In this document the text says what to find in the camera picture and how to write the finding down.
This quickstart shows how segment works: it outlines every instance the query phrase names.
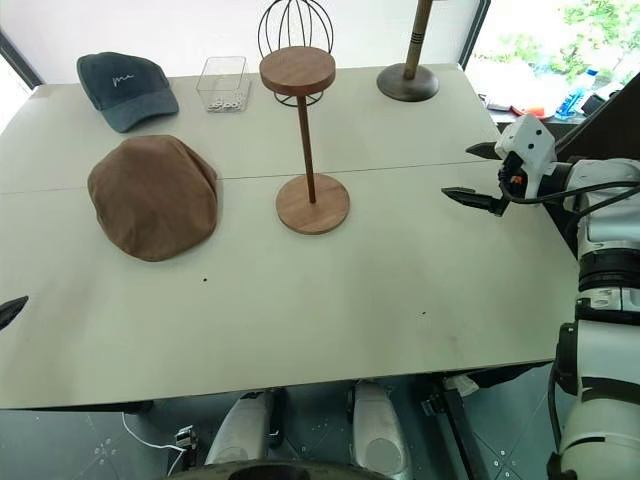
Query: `wooden hat stand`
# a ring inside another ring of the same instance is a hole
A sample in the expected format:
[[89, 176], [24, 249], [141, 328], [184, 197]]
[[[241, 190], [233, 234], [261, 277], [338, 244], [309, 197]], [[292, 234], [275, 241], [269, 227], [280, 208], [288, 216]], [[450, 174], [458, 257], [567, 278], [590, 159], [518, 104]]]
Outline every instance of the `wooden hat stand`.
[[314, 47], [287, 47], [260, 63], [262, 83], [272, 92], [296, 97], [306, 175], [288, 182], [276, 198], [282, 223], [305, 235], [319, 235], [339, 226], [349, 213], [349, 194], [336, 179], [313, 173], [307, 95], [326, 90], [336, 77], [336, 63]]

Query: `brown flat cap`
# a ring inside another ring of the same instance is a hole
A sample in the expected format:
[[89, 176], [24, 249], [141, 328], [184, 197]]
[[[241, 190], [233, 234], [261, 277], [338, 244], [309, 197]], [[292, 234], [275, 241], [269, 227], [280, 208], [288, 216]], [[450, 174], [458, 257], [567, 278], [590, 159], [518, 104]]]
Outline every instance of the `brown flat cap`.
[[98, 222], [121, 250], [165, 260], [208, 238], [216, 226], [216, 172], [170, 135], [125, 140], [89, 175]]

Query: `baseball cap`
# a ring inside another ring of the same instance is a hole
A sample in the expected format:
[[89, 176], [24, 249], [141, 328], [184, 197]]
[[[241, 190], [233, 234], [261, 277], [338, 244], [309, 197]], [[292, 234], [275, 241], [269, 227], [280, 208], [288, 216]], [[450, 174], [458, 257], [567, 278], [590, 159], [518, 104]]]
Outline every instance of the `baseball cap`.
[[93, 106], [117, 132], [179, 110], [164, 72], [146, 58], [102, 52], [80, 57], [76, 68]]

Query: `plastic bottle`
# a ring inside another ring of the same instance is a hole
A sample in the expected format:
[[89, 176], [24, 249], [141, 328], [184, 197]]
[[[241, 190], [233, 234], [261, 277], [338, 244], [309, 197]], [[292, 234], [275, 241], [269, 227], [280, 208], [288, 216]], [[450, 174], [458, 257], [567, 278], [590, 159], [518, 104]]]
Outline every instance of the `plastic bottle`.
[[598, 71], [595, 68], [588, 68], [586, 72], [578, 77], [571, 87], [569, 94], [556, 110], [556, 118], [567, 120], [576, 114], [575, 108], [586, 93], [593, 88], [597, 74]]

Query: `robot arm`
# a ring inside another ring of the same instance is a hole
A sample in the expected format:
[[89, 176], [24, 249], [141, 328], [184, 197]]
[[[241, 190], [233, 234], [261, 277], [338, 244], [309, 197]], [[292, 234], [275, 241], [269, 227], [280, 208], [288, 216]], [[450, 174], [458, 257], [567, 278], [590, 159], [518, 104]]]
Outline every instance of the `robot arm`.
[[[476, 151], [493, 157], [486, 144]], [[504, 131], [495, 153], [502, 198], [466, 188], [443, 193], [498, 216], [510, 202], [559, 203], [576, 213], [566, 233], [577, 228], [580, 278], [575, 320], [560, 329], [550, 381], [558, 452], [549, 477], [640, 478], [640, 161], [557, 162], [553, 136], [531, 115]], [[556, 382], [577, 396], [562, 439]]]

